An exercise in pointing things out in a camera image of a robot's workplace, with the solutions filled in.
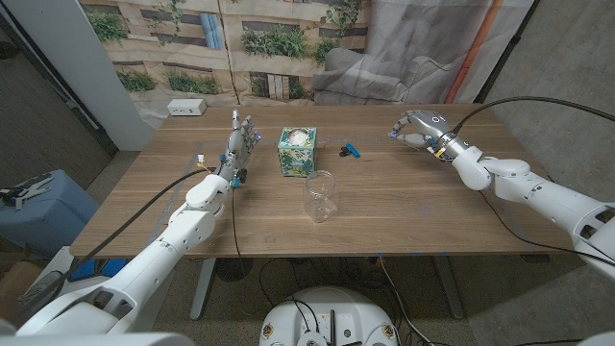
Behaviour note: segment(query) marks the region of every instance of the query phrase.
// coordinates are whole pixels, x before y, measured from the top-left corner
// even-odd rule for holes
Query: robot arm
[[[399,135],[412,124],[419,134]],[[396,136],[410,146],[427,146],[442,161],[449,161],[461,181],[482,190],[495,181],[498,197],[530,206],[566,231],[575,250],[615,263],[615,205],[543,179],[521,160],[482,157],[482,151],[453,134],[446,119],[435,111],[407,111],[393,127]],[[582,257],[604,275],[615,280],[615,267],[597,259]]]
[[[28,320],[17,335],[121,334],[128,332],[143,305],[162,284],[177,261],[213,232],[226,195],[238,185],[258,133],[248,116],[239,123],[233,112],[233,132],[216,174],[209,174],[185,196],[164,232],[111,279],[67,293]]]

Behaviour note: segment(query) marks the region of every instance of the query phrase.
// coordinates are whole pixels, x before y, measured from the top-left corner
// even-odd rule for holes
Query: white power strip
[[[207,105],[203,99],[174,99],[166,107],[171,115],[201,115]]]

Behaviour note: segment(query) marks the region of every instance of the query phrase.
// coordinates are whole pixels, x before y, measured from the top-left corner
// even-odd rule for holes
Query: white wall
[[[154,129],[143,122],[76,0],[4,0],[120,150],[141,150]]]

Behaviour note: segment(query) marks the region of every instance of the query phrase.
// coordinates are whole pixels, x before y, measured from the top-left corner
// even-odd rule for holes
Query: wooden table
[[[425,150],[417,151],[387,138],[402,111],[441,112],[453,125],[477,105],[404,105],[352,107],[241,108],[242,118],[253,116],[263,141],[248,165],[247,183],[234,193],[235,224],[242,256],[407,256],[526,254],[549,250],[513,237],[482,197],[468,189],[448,163]],[[231,131],[232,109],[207,109],[203,116],[169,117],[141,152],[111,195],[70,247],[84,256],[157,192],[196,169],[196,154],[206,164],[219,163]],[[339,188],[339,214],[316,224],[303,211],[304,179],[284,178],[277,141],[284,126],[318,128],[317,168],[333,173]],[[545,172],[490,111],[475,116],[460,133],[486,156],[528,161],[532,170]],[[340,147],[351,140],[360,159],[340,158]],[[186,180],[173,196],[163,195],[98,257],[133,257],[148,239],[164,229],[170,212],[186,192],[205,175]],[[508,224],[491,192],[485,194]],[[236,257],[227,210],[213,235],[192,249],[194,258]],[[570,238],[529,208],[506,203],[530,239],[571,247]]]

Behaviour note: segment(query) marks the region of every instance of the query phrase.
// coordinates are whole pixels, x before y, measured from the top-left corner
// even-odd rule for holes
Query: gray curtain
[[[364,54],[335,48],[317,105],[442,103],[490,0],[373,0]]]

